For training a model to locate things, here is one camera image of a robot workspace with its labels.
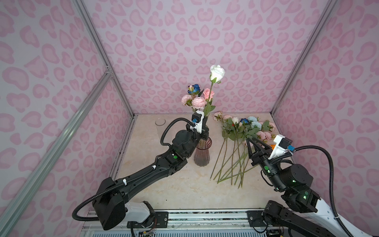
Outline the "pink rose stem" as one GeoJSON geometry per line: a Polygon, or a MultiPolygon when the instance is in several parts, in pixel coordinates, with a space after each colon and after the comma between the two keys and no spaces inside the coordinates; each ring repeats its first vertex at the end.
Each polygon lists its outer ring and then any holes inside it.
{"type": "Polygon", "coordinates": [[[203,91],[203,97],[206,101],[211,101],[213,99],[213,96],[214,96],[215,92],[212,91],[211,89],[209,88],[206,88],[204,91],[203,91]]]}

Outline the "white rose stem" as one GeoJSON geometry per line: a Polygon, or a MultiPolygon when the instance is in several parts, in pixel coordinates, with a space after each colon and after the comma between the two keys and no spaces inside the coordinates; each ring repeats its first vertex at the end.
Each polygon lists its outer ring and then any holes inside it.
{"type": "MultiPolygon", "coordinates": [[[[210,89],[212,91],[213,91],[214,85],[221,83],[221,80],[225,76],[225,72],[226,72],[225,69],[223,67],[221,67],[220,65],[212,65],[210,67],[209,79],[211,82],[210,89]]],[[[205,106],[205,108],[203,110],[206,117],[208,117],[210,112],[212,112],[215,109],[215,106],[212,105],[212,101],[213,101],[213,99],[211,101],[207,101],[207,105],[205,106]]]]}

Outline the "pink peony stem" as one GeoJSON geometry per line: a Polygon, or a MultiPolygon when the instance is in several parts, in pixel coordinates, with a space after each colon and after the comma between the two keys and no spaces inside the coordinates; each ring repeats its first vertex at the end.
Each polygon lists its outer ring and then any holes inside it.
{"type": "Polygon", "coordinates": [[[181,103],[186,107],[191,107],[193,112],[203,110],[207,105],[207,101],[203,97],[196,97],[189,94],[182,97],[181,103]]]}

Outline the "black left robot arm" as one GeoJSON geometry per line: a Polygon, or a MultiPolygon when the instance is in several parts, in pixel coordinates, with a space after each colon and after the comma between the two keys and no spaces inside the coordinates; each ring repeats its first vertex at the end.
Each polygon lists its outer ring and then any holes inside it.
{"type": "Polygon", "coordinates": [[[209,128],[205,126],[202,133],[181,130],[177,132],[168,150],[158,155],[153,164],[124,178],[113,180],[106,178],[97,191],[99,197],[92,201],[97,217],[107,231],[118,225],[131,208],[125,205],[139,192],[153,183],[180,171],[193,154],[198,143],[209,137],[209,128]]]}

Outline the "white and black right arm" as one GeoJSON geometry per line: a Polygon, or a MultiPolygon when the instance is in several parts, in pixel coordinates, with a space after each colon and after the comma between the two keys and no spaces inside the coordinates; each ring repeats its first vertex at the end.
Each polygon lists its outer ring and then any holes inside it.
{"type": "Polygon", "coordinates": [[[252,166],[260,166],[276,192],[280,192],[286,205],[270,200],[260,220],[266,225],[278,225],[296,231],[305,237],[366,237],[367,233],[341,217],[334,200],[334,164],[328,151],[316,145],[293,147],[292,140],[283,135],[274,139],[271,147],[257,138],[248,138],[246,145],[252,166]],[[318,150],[329,164],[329,202],[311,188],[313,177],[300,164],[287,159],[295,152],[318,150]]]}

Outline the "pink ribbed glass vase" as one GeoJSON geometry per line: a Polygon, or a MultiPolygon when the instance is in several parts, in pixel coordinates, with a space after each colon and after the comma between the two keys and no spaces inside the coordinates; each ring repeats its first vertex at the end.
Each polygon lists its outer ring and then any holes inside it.
{"type": "Polygon", "coordinates": [[[194,163],[197,166],[204,167],[210,163],[209,149],[211,146],[212,140],[210,137],[206,141],[203,139],[199,141],[193,156],[194,163]]]}

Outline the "tall clear ribbed glass vase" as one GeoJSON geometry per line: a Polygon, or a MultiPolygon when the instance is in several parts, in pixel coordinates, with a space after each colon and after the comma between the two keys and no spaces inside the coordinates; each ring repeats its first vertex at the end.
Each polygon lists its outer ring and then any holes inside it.
{"type": "Polygon", "coordinates": [[[164,126],[166,124],[166,120],[163,118],[157,118],[155,120],[155,125],[156,126],[164,126]]]}

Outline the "pink peony flower spray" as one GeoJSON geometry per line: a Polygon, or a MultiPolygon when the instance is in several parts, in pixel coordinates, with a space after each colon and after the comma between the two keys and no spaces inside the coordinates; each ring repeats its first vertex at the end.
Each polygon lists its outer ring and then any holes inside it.
{"type": "Polygon", "coordinates": [[[276,126],[273,122],[261,122],[261,130],[257,132],[257,136],[259,137],[260,140],[264,142],[268,142],[272,140],[275,137],[275,130],[276,126]]]}

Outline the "pink rose bud spray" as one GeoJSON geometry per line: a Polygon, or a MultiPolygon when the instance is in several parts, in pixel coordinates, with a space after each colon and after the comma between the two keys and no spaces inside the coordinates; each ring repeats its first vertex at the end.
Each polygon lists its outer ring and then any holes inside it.
{"type": "Polygon", "coordinates": [[[232,116],[230,115],[224,115],[222,111],[218,111],[216,112],[214,115],[213,115],[213,119],[215,121],[224,121],[224,120],[227,120],[229,118],[233,118],[232,116]]]}

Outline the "pile of green flower stems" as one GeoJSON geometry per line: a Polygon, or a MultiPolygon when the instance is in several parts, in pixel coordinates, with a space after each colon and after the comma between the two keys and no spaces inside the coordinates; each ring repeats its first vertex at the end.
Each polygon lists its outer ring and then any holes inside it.
{"type": "Polygon", "coordinates": [[[260,131],[251,124],[242,124],[240,118],[233,117],[221,123],[221,148],[218,152],[211,180],[218,184],[228,181],[232,186],[243,187],[244,177],[249,170],[247,138],[256,137],[260,131]]]}

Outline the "light blue flower spray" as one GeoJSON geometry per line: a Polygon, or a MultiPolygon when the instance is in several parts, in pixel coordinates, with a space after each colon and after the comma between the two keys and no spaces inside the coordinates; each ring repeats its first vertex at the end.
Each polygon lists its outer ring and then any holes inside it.
{"type": "Polygon", "coordinates": [[[252,127],[257,127],[259,130],[262,129],[262,124],[258,121],[258,119],[254,116],[249,116],[248,121],[250,122],[252,127]]]}

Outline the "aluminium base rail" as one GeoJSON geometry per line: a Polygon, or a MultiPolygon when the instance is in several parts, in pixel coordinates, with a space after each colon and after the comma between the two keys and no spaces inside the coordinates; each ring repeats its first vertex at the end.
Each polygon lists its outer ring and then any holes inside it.
{"type": "Polygon", "coordinates": [[[157,210],[158,220],[148,228],[122,221],[111,230],[86,222],[81,237],[299,237],[284,226],[260,220],[261,209],[157,210]]]}

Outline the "aluminium frame post right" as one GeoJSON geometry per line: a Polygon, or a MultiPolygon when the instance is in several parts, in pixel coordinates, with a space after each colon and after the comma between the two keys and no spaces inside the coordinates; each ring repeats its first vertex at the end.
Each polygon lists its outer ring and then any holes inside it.
{"type": "Polygon", "coordinates": [[[318,21],[317,21],[317,23],[313,29],[313,31],[311,32],[309,38],[307,39],[306,44],[305,44],[302,52],[299,55],[299,58],[297,59],[295,65],[294,65],[294,68],[292,69],[291,73],[289,74],[289,77],[288,77],[286,83],[284,84],[284,87],[283,87],[282,91],[280,92],[280,95],[279,95],[277,101],[275,102],[273,109],[270,112],[270,114],[273,118],[278,113],[279,107],[282,104],[282,102],[284,101],[284,98],[285,98],[287,92],[289,91],[291,85],[295,81],[295,79],[296,79],[299,71],[301,70],[302,66],[306,62],[309,54],[311,53],[312,48],[314,47],[315,43],[317,42],[318,38],[320,37],[322,31],[326,27],[328,21],[333,16],[338,4],[339,4],[338,0],[329,0],[327,2],[323,12],[321,13],[321,15],[320,15],[320,17],[319,17],[319,19],[318,19],[318,21]]]}

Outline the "aluminium frame corner post left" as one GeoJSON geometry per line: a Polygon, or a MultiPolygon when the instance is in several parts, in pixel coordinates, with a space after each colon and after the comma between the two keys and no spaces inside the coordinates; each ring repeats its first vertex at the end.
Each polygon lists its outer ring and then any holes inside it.
{"type": "Polygon", "coordinates": [[[106,53],[105,47],[101,42],[101,39],[96,31],[96,28],[94,26],[94,23],[91,19],[91,16],[87,10],[87,7],[85,5],[85,2],[82,0],[73,0],[72,3],[74,4],[75,8],[77,9],[77,12],[80,16],[80,18],[83,21],[84,27],[87,29],[89,36],[104,64],[107,71],[111,74],[111,79],[116,87],[116,90],[121,97],[121,101],[124,104],[125,108],[128,111],[128,114],[131,118],[134,118],[135,114],[133,113],[131,106],[126,98],[125,92],[123,91],[123,88],[121,86],[121,83],[118,80],[118,77],[114,71],[114,68],[110,62],[110,59],[106,53]]]}

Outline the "aluminium diagonal frame bar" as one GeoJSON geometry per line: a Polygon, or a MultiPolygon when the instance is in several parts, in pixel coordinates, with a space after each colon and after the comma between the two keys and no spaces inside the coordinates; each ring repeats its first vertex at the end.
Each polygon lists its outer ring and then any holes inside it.
{"type": "Polygon", "coordinates": [[[52,168],[61,157],[66,147],[74,137],[75,133],[87,117],[93,105],[101,95],[104,88],[109,83],[113,72],[108,70],[101,80],[96,84],[90,94],[79,106],[76,113],[69,120],[58,138],[52,143],[41,162],[29,176],[15,198],[10,202],[5,212],[1,216],[1,236],[7,237],[33,200],[39,188],[50,174],[52,168]]]}

